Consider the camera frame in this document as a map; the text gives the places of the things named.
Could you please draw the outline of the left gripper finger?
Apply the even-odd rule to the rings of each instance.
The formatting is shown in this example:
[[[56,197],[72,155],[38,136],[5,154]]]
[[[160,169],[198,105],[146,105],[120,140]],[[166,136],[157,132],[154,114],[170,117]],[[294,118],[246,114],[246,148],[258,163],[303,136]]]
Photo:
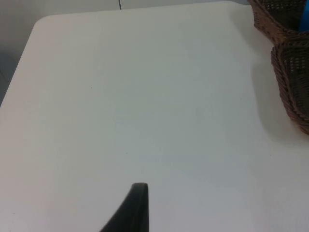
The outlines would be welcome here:
[[[148,184],[134,183],[130,191],[101,232],[148,232]]]

